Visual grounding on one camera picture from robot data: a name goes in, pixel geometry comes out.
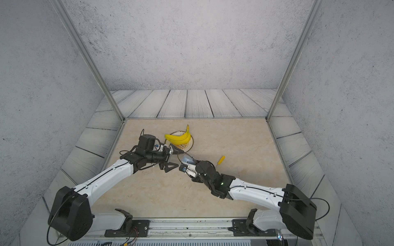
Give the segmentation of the yellow handled screwdriver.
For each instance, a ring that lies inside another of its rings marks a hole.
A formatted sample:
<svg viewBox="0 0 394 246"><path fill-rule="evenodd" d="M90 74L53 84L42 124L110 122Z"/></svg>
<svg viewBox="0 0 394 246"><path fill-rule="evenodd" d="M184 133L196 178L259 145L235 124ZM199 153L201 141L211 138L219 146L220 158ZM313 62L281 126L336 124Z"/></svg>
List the yellow handled screwdriver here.
<svg viewBox="0 0 394 246"><path fill-rule="evenodd" d="M224 160L225 160L225 156L222 156L222 157L218 160L218 162L215 164L215 166L220 165Z"/></svg>

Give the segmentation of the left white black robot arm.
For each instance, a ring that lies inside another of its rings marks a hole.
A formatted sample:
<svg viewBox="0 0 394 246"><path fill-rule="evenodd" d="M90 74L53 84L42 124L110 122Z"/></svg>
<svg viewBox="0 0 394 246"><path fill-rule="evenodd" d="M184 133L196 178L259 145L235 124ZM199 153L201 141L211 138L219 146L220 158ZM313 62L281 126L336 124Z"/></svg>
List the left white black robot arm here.
<svg viewBox="0 0 394 246"><path fill-rule="evenodd" d="M108 236L132 237L138 232L133 216L116 209L115 213L96 214L91 211L94 203L123 179L155 165L169 172L178 167L169 160L184 151L173 144L165 145L149 134L139 137L139 143L129 151L122 151L120 158L109 168L73 188L64 186L56 193L48 218L48 228L55 229L70 241L77 241L87 233L105 231Z"/></svg>

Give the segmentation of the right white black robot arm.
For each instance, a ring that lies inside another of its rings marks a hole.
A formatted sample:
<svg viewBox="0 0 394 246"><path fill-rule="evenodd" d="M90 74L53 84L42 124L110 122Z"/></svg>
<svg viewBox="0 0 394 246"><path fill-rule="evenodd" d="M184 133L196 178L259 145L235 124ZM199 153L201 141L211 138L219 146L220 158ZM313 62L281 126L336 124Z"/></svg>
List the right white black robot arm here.
<svg viewBox="0 0 394 246"><path fill-rule="evenodd" d="M203 183L215 197L243 200L268 208L267 212L252 209L247 218L246 231L257 235L260 231L288 229L293 235L312 240L317 206L295 185L270 188L245 182L231 175L220 174L211 162L182 162L179 170L193 182Z"/></svg>

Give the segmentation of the round patterned plate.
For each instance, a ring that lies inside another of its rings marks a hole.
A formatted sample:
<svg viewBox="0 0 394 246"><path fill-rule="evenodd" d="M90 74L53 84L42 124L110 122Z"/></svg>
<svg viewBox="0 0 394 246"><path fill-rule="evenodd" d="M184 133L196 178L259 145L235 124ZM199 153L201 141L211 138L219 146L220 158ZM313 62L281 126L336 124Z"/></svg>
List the round patterned plate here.
<svg viewBox="0 0 394 246"><path fill-rule="evenodd" d="M171 133L171 134L176 135L176 136L180 136L180 135L183 135L185 132L186 132L186 131L175 131L175 132L173 132L173 133ZM168 143L172 144L170 141L166 140L166 138L165 138L165 142L166 142L167 144L168 144ZM191 136L191 140L190 140L189 143L187 143L187 144L185 144L185 145L179 145L179 146L178 146L178 145L175 145L175 146L178 147L178 148L180 148L180 149L182 149L183 151L187 152L187 151L189 151L189 150L193 147L193 144L194 144L194 138L193 138L193 136Z"/></svg>

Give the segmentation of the yellow banana bunch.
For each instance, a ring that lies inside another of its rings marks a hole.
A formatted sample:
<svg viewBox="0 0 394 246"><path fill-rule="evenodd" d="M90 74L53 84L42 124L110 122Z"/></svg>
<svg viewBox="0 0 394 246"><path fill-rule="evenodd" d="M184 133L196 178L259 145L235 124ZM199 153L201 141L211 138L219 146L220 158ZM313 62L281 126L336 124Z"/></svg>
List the yellow banana bunch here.
<svg viewBox="0 0 394 246"><path fill-rule="evenodd" d="M173 134L166 134L166 140L170 141L174 145L185 145L190 142L191 134L189 132L189 125L186 127L186 132L183 135L176 136Z"/></svg>

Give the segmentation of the aluminium mounting rail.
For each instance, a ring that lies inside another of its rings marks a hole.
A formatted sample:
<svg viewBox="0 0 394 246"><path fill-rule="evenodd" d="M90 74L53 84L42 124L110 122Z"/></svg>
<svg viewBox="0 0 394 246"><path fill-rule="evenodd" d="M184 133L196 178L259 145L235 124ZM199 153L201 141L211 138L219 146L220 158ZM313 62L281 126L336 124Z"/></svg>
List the aluminium mounting rail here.
<svg viewBox="0 0 394 246"><path fill-rule="evenodd" d="M251 234L246 218L137 218L131 232L91 232L76 241L63 236L59 246L324 246L318 226L313 239L295 236L287 229L270 229Z"/></svg>

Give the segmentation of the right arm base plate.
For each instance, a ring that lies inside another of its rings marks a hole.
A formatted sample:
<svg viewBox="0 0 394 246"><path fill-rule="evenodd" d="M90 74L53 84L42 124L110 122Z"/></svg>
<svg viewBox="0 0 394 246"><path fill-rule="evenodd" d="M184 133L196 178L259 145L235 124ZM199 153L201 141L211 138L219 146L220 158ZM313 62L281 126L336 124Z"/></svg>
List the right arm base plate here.
<svg viewBox="0 0 394 246"><path fill-rule="evenodd" d="M275 229L269 229L262 231L253 225L253 217L255 216L257 209L251 209L246 219L233 219L232 226L228 228L229 231L233 232L233 236L251 236L251 237L273 237L276 236Z"/></svg>

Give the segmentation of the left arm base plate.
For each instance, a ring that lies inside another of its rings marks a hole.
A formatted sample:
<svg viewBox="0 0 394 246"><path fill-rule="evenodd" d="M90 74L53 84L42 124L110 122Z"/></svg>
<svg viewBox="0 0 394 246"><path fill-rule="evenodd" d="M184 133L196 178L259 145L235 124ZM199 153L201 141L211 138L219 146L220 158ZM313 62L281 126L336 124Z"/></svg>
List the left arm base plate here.
<svg viewBox="0 0 394 246"><path fill-rule="evenodd" d="M136 237L144 238L148 236L150 220L133 219L133 216L125 210L115 209L117 215L124 217L123 223L116 230L106 230L105 237Z"/></svg>

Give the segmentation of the left aluminium frame post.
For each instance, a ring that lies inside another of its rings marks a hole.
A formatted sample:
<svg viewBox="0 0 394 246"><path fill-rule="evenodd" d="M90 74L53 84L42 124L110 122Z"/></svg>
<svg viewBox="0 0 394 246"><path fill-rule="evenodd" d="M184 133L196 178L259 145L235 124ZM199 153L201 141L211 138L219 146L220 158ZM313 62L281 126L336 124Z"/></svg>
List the left aluminium frame post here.
<svg viewBox="0 0 394 246"><path fill-rule="evenodd" d="M97 82L98 86L100 87L101 91L103 92L104 96L108 100L110 106L115 111L117 117L123 123L125 121L125 116L120 111L118 104L116 103L115 99L113 98L110 90L108 89L102 75L100 74L94 60L92 59L91 55L86 48L81 36L79 35L71 17L69 16L64 4L60 0L51 0L50 1L52 7L56 11L60 21L63 23L66 31L68 32L69 36L71 37L72 41L76 45L78 51L80 52L84 62L86 63L88 69L92 73L95 81Z"/></svg>

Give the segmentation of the aluminium frame post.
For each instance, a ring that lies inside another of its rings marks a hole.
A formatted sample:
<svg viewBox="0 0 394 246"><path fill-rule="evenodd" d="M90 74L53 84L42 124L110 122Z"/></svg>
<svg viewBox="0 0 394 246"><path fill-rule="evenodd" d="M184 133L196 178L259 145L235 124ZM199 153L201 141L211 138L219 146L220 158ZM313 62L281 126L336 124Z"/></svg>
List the aluminium frame post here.
<svg viewBox="0 0 394 246"><path fill-rule="evenodd" d="M285 73L282 77L282 80L278 86L276 95L274 97L274 100L271 104L271 107L268 111L268 115L266 117L266 122L270 122L271 118L274 116L274 112L279 104L280 99L282 98L284 91L290 81L291 75L297 65L297 62L302 54L303 48L305 46L305 44L307 43L308 37L310 36L310 33L312 31L312 28L314 26L314 23L319 15L319 12L322 8L324 1L323 0L315 0L311 11L309 13L309 16L306 20L306 23L302 29L302 32L300 34L300 37L297 41L297 45L294 49L294 52L291 56L291 59L289 61L289 64L285 70Z"/></svg>
<svg viewBox="0 0 394 246"><path fill-rule="evenodd" d="M92 59L91 55L86 48L81 36L79 35L71 17L69 16L64 4L60 0L51 0L50 1L52 7L56 11L60 21L63 23L66 31L68 32L69 36L71 37L72 41L76 45L78 51L80 52L84 62L86 63L88 69L92 73L95 81L97 82L98 86L100 87L101 91L103 92L104 96L108 100L110 106L115 111L117 117L123 123L125 121L125 116L120 111L118 104L116 103L115 99L113 98L110 90L108 89L102 75L100 74L94 60Z"/></svg>

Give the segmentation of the right aluminium frame post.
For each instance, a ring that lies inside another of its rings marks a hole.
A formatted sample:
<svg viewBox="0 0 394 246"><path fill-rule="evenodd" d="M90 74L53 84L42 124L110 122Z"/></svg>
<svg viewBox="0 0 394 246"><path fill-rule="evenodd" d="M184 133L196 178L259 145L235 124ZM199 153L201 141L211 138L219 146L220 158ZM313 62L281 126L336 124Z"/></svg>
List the right aluminium frame post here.
<svg viewBox="0 0 394 246"><path fill-rule="evenodd" d="M278 86L276 95L274 97L274 100L271 104L271 107L268 111L268 115L266 117L266 122L270 122L271 118L274 116L274 112L279 104L280 99L282 98L284 91L290 81L291 75L297 65L297 62L302 54L303 48L305 46L305 44L307 43L308 37L310 36L310 33L312 31L312 28L314 26L314 23L319 15L319 12L322 8L324 1L323 0L315 0L311 11L309 13L309 16L306 20L306 23L302 29L302 32L300 34L300 37L297 41L297 45L294 49L294 52L291 56L291 59L289 61L289 64L285 70L285 73L282 77L282 80Z"/></svg>

